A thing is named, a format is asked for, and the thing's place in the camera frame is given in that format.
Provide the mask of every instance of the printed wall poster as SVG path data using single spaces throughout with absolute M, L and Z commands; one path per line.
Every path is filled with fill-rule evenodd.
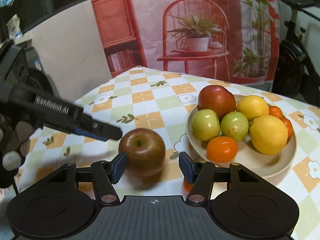
M 92 0 L 113 76 L 137 65 L 238 84 L 272 81 L 278 0 Z

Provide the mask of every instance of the white wall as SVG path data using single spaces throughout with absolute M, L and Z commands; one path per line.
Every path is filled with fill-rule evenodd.
M 306 11 L 320 17 L 320 8 L 310 7 Z M 287 33 L 287 28 L 284 26 L 284 21 L 289 21 L 291 18 L 291 8 L 280 2 L 280 39 L 283 40 Z M 312 17 L 299 12 L 297 19 L 296 32 L 300 34 L 300 27 L 307 30 L 303 38 L 303 44 L 311 57 L 315 69 L 320 74 L 320 22 Z
M 91 0 L 49 18 L 31 36 L 62 98 L 75 101 L 111 79 Z

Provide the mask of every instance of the chair leg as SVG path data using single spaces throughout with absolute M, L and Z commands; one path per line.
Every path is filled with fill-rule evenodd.
M 168 71 L 168 62 L 166 60 L 163 61 L 163 70 Z
M 187 60 L 184 62 L 184 71 L 189 74 L 189 62 Z
M 229 62 L 228 62 L 228 56 L 225 55 L 226 63 L 227 63 L 227 71 L 228 71 L 228 80 L 230 80 L 230 72 L 229 72 Z
M 216 77 L 217 77 L 217 60 L 215 58 L 213 59 L 213 68 L 214 68 L 213 78 L 216 79 Z

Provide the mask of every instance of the black robotic gripper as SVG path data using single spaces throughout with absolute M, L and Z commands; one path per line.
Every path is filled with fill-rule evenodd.
M 239 163 L 220 168 L 181 152 L 180 169 L 194 184 L 186 201 L 182 196 L 120 201 L 112 184 L 127 162 L 120 153 L 86 168 L 67 163 L 18 194 L 7 208 L 15 239 L 291 239 L 299 218 L 295 201 Z M 79 182 L 92 182 L 95 200 L 77 189 Z M 210 200 L 217 182 L 227 182 L 228 190 Z

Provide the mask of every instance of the orange tomato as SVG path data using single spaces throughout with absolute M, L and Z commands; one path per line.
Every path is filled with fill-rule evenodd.
M 293 134 L 293 127 L 292 127 L 292 123 L 290 122 L 289 119 L 286 118 L 282 118 L 281 121 L 284 123 L 284 125 L 287 127 L 288 130 L 288 139 L 291 137 L 291 135 Z
M 207 145 L 207 155 L 214 162 L 226 163 L 236 157 L 238 144 L 228 136 L 213 138 Z
M 189 194 L 189 192 L 191 191 L 193 185 L 189 184 L 186 181 L 186 178 L 183 178 L 183 188 L 185 189 L 185 191 Z
M 269 115 L 273 115 L 279 119 L 284 118 L 283 113 L 281 109 L 277 106 L 270 106 L 269 107 Z

